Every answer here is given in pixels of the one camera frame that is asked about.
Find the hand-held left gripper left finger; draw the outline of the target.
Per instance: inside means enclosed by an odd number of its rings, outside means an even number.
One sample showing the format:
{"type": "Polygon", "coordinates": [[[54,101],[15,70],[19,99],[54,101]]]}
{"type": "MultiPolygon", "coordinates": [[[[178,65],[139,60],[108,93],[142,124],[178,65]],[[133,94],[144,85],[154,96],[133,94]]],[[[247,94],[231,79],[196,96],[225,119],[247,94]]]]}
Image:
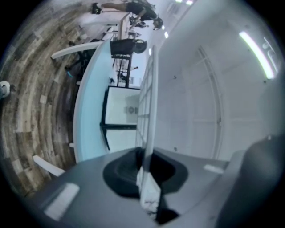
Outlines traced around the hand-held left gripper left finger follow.
{"type": "Polygon", "coordinates": [[[137,175],[142,159],[142,149],[137,147],[108,163],[103,170],[107,186],[121,197],[138,198],[137,175]]]}

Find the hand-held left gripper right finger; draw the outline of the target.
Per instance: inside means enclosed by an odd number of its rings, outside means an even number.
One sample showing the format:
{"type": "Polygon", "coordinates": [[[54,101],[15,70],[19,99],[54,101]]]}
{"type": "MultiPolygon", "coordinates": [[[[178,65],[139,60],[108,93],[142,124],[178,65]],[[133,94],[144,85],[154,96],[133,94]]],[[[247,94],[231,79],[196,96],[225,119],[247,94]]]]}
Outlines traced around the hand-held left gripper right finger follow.
{"type": "Polygon", "coordinates": [[[151,174],[161,190],[155,220],[159,224],[165,224],[179,217],[179,214],[167,205],[165,195],[180,190],[188,178],[188,170],[182,163],[155,150],[151,157],[151,174]]]}

